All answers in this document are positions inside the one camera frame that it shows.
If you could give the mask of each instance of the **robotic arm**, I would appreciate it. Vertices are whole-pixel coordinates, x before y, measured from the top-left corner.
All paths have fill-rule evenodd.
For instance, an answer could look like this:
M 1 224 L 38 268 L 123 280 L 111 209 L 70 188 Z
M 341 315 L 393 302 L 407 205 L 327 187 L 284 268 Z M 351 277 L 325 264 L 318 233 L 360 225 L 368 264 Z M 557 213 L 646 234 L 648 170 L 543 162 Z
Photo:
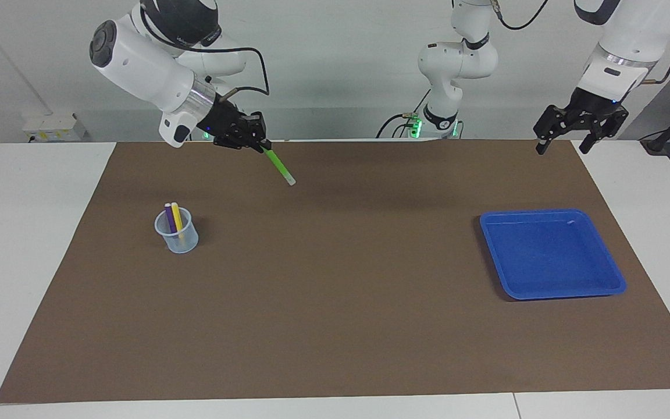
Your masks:
M 221 96 L 205 81 L 210 77 L 197 75 L 244 69 L 238 52 L 208 59 L 210 54 L 187 51 L 212 44 L 238 46 L 222 34 L 215 0 L 141 0 L 127 15 L 96 29 L 90 59 L 111 82 L 163 112 L 159 133 L 169 145 L 182 146 L 197 127 L 212 135 L 216 145 L 270 150 L 263 115 L 239 111 L 226 100 L 229 95 Z
M 580 145 L 583 153 L 615 136 L 628 117 L 622 101 L 643 82 L 670 41 L 670 0 L 575 0 L 575 12 L 603 26 L 604 35 L 570 103 L 564 108 L 548 106 L 534 126 L 539 154 L 571 130 L 589 131 Z
M 489 77 L 498 66 L 498 51 L 490 43 L 490 0 L 457 0 L 451 24 L 462 42 L 436 42 L 420 51 L 418 68 L 431 84 L 423 107 L 423 135 L 445 138 L 457 124 L 462 103 L 461 79 Z

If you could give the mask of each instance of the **clear plastic cup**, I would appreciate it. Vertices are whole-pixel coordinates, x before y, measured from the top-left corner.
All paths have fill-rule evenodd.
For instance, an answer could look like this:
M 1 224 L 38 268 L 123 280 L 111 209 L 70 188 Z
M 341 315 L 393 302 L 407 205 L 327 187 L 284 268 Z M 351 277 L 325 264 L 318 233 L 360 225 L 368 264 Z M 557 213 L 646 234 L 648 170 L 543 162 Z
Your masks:
M 183 230 L 177 233 L 170 231 L 170 222 L 167 220 L 167 215 L 162 211 L 154 220 L 154 230 L 160 236 L 165 238 L 167 247 L 175 254 L 186 254 L 193 250 L 198 244 L 198 233 L 193 225 L 193 218 L 191 213 L 184 208 L 180 208 L 180 219 L 183 220 Z

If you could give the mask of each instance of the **blue tray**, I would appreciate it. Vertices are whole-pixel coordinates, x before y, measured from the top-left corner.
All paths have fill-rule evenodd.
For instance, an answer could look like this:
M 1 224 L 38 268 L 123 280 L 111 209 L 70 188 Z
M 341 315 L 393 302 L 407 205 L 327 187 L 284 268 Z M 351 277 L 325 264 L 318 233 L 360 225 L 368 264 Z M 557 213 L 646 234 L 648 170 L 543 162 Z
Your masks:
M 612 295 L 627 288 L 579 209 L 487 212 L 480 224 L 500 283 L 517 300 Z

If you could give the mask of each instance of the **table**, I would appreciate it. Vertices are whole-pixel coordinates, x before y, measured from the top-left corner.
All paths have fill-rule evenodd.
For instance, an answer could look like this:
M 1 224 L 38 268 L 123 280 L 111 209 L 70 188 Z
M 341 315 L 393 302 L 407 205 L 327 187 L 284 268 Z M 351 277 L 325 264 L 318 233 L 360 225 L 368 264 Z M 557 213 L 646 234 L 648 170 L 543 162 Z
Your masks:
M 0 384 L 114 144 L 0 145 Z M 638 143 L 582 156 L 670 310 L 670 162 Z M 0 406 L 0 417 L 664 417 L 670 390 Z

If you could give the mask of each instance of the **green marker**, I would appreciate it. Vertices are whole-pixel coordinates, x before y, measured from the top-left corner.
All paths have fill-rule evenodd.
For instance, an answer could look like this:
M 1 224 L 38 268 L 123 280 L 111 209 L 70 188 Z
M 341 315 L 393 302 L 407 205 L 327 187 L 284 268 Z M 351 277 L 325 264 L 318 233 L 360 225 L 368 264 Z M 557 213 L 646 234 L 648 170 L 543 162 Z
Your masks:
M 290 172 L 288 171 L 288 169 L 286 169 L 286 166 L 284 166 L 281 159 L 279 159 L 279 157 L 276 156 L 276 152 L 266 149 L 263 150 L 265 151 L 265 155 L 268 156 L 271 162 L 273 162 L 273 165 L 276 167 L 276 169 L 278 169 L 279 172 L 281 172 L 281 175 L 283 175 L 283 177 L 289 183 L 289 186 L 294 186 L 296 184 L 296 179 L 293 178 L 293 176 L 291 176 Z

